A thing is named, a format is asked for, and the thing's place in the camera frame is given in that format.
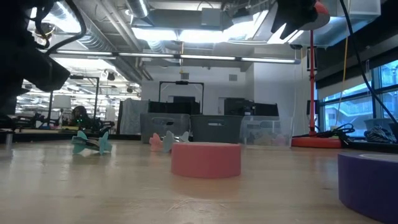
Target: plastic storage bin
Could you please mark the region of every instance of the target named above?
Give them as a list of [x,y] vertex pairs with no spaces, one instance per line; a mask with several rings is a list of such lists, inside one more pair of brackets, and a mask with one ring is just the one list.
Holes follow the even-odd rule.
[[167,131],[176,136],[189,131],[189,114],[147,113],[141,114],[140,122],[141,142],[146,144],[154,133],[162,137]]
[[250,146],[284,146],[292,144],[292,118],[245,116],[240,142]]
[[241,116],[192,115],[193,141],[237,144],[242,118]]
[[380,125],[382,128],[386,129],[390,133],[392,133],[391,128],[390,128],[390,123],[393,123],[390,118],[376,118],[376,119],[367,119],[364,120],[366,129],[370,131],[372,128],[374,128],[376,125]]

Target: wooden table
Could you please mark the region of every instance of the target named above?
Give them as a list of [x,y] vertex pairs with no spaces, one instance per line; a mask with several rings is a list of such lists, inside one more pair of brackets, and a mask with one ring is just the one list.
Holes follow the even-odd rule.
[[1,223],[377,223],[338,200],[339,150],[249,148],[240,177],[214,180],[172,175],[170,155],[139,141],[113,143],[105,156],[15,144],[0,161]]

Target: pink toy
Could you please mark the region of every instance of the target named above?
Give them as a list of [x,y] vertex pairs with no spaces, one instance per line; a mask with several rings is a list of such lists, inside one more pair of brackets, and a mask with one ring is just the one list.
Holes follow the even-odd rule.
[[160,140],[158,134],[154,133],[154,135],[149,139],[150,150],[152,152],[160,152],[163,150],[163,142]]

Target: teal toy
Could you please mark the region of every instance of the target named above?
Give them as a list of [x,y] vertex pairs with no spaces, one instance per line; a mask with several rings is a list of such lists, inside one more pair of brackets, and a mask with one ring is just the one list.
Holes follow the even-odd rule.
[[107,132],[99,139],[87,138],[83,131],[78,131],[77,136],[72,137],[73,153],[81,153],[84,149],[98,151],[101,155],[104,154],[104,151],[111,152],[112,145],[108,142],[108,136]]

